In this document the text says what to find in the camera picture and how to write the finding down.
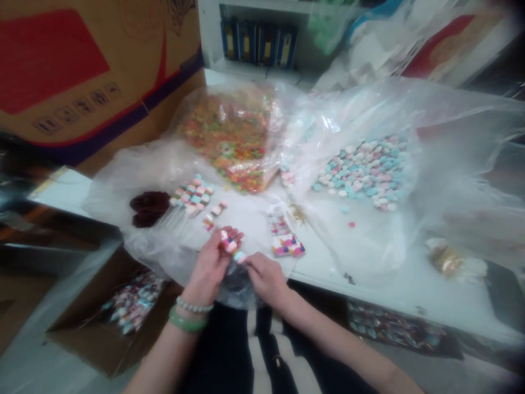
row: left hand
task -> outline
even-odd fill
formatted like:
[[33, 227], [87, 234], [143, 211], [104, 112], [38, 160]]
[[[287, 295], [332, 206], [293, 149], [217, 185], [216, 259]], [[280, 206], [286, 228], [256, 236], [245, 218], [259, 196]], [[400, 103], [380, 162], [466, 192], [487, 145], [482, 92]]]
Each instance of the left hand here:
[[[202, 247], [190, 281], [182, 293], [183, 300], [191, 305], [207, 306], [215, 301], [219, 285], [230, 264], [231, 255], [226, 253], [220, 244], [220, 230], [216, 228]], [[237, 242], [237, 247], [240, 247], [243, 233], [231, 226], [223, 227], [222, 230]]]

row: jade bangle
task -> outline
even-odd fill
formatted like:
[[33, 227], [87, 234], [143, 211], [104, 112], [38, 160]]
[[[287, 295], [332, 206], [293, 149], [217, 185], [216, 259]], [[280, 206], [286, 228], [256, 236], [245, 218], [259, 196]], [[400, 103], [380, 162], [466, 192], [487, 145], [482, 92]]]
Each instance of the jade bangle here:
[[176, 307], [177, 305], [174, 305], [170, 309], [170, 322], [174, 326], [180, 328], [184, 332], [197, 332], [206, 327], [206, 324], [208, 323], [207, 319], [191, 320], [191, 319], [182, 317], [175, 310]]

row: table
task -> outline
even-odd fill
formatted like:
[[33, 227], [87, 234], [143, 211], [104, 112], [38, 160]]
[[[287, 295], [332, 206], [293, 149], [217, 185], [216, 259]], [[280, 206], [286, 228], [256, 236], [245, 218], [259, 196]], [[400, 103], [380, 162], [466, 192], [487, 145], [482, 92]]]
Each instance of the table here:
[[[67, 169], [40, 187], [30, 199], [88, 217], [81, 204], [91, 180]], [[295, 264], [291, 278], [385, 308], [458, 328], [466, 332], [519, 345], [525, 335], [496, 319], [485, 285], [447, 280], [427, 260], [423, 245], [409, 251], [406, 263], [377, 287], [353, 285], [338, 271], [330, 252], [308, 225], [296, 228], [307, 253]]]

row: bracelet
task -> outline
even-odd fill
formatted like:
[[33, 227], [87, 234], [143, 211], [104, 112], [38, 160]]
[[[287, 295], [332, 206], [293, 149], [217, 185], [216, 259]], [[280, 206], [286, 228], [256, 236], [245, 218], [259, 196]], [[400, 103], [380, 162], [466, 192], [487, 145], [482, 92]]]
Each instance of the bracelet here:
[[177, 306], [174, 305], [170, 309], [170, 322], [175, 327], [180, 328], [184, 332], [196, 332], [206, 327], [206, 324], [208, 323], [207, 319], [191, 320], [184, 318], [177, 313], [177, 311], [175, 310], [176, 307]]
[[208, 306], [197, 306], [197, 305], [188, 304], [186, 301], [182, 299], [180, 295], [177, 297], [177, 305], [193, 313], [208, 313], [213, 309], [213, 304], [208, 305]]

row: pearl bracelet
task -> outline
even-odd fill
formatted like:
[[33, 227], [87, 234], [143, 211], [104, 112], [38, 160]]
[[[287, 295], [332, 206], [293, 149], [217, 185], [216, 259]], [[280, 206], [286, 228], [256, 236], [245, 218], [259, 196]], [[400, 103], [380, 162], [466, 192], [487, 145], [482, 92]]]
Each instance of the pearl bracelet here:
[[177, 297], [176, 303], [181, 308], [187, 311], [193, 312], [193, 313], [208, 313], [213, 309], [213, 304], [208, 305], [208, 306], [197, 306], [197, 305], [188, 304], [186, 301], [182, 299], [180, 295]]

